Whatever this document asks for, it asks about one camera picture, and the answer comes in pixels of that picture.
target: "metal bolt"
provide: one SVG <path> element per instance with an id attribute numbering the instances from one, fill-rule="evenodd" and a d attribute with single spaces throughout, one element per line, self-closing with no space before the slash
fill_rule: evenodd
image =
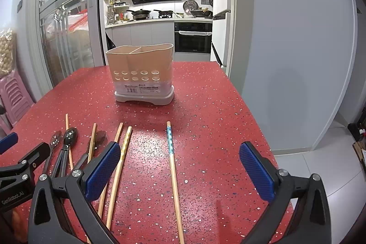
<path id="1" fill-rule="evenodd" d="M 282 177 L 286 177 L 288 175 L 288 171 L 285 169 L 279 169 L 278 173 L 280 174 L 280 176 Z"/>
<path id="2" fill-rule="evenodd" d="M 40 180 L 41 181 L 45 181 L 47 179 L 47 175 L 46 174 L 42 174 L 41 176 L 40 176 Z"/>
<path id="3" fill-rule="evenodd" d="M 319 181 L 320 180 L 320 176 L 318 174 L 313 174 L 312 175 L 312 178 L 315 180 L 315 181 Z"/>
<path id="4" fill-rule="evenodd" d="M 80 175 L 81 175 L 81 171 L 80 170 L 73 171 L 73 177 L 79 177 Z"/>

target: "kitchen counter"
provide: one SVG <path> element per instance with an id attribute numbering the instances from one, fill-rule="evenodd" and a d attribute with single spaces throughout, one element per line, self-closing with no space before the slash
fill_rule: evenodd
<path id="1" fill-rule="evenodd" d="M 131 125 L 111 230 L 120 243 L 178 244 L 166 135 L 166 122 L 171 121 L 186 243 L 240 243 L 267 203 L 239 161 L 239 145 L 250 140 L 264 157 L 276 162 L 248 107 L 217 63 L 174 62 L 173 68 L 175 97 L 167 106 L 118 103 L 108 67 L 79 69 L 17 123 L 13 131 L 19 142 L 0 156 L 0 166 L 16 164 L 39 142 L 49 142 L 55 131 L 65 132 L 66 113 L 70 126 L 79 130 L 72 148 L 74 163 L 86 150 L 94 122 L 109 140 L 120 122 L 124 122 L 121 140 Z M 106 202 L 111 188 L 109 183 Z M 28 217 L 29 207 L 30 201 L 17 208 L 21 218 Z M 86 241 L 68 200 L 65 207 L 78 237 Z M 273 239 L 281 237 L 291 214 L 289 207 Z"/>
<path id="2" fill-rule="evenodd" d="M 161 18 L 161 19 L 146 19 L 146 20 L 138 20 L 138 21 L 124 21 L 123 23 L 111 24 L 106 25 L 105 28 L 111 28 L 116 26 L 122 25 L 133 25 L 133 24 L 140 24 L 140 23 L 149 23 L 149 22 L 199 22 L 199 23 L 212 23 L 212 19 L 205 19 L 205 18 Z"/>

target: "built-in oven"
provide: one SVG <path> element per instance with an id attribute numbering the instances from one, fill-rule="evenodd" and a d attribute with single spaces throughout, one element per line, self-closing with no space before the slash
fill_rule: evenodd
<path id="1" fill-rule="evenodd" d="M 211 53 L 212 23 L 174 22 L 175 53 Z"/>

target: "towel on oven handle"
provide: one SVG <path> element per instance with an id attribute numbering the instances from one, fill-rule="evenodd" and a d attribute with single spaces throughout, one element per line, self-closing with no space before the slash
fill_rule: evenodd
<path id="1" fill-rule="evenodd" d="M 200 35 L 200 36 L 210 36 L 212 35 L 211 32 L 204 32 L 204 31 L 179 31 L 180 35 Z"/>

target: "speckled tabletop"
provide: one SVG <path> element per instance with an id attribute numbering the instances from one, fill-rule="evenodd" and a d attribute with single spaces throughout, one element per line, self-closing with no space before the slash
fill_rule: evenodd
<path id="1" fill-rule="evenodd" d="M 0 166 L 15 164 L 39 142 L 49 142 L 55 131 L 64 132 L 66 113 L 70 126 L 79 130 L 72 149 L 74 163 L 86 150 L 94 122 L 98 130 L 107 131 L 109 140 L 120 122 L 125 123 L 122 139 L 131 125 L 111 230 L 120 243 L 179 243 L 166 137 L 166 122 L 171 121 L 186 243 L 239 243 L 267 206 L 239 161 L 239 145 L 249 140 L 276 162 L 249 109 L 217 63 L 174 62 L 173 68 L 175 98 L 163 107 L 118 103 L 108 67 L 79 69 L 19 121 L 13 129 L 19 142 L 0 156 Z M 98 201 L 93 205 L 97 209 Z M 78 237 L 85 241 L 70 203 L 65 201 L 65 206 Z M 29 208 L 30 201 L 18 211 L 27 218 Z M 289 207 L 273 240 L 281 237 L 291 214 Z"/>

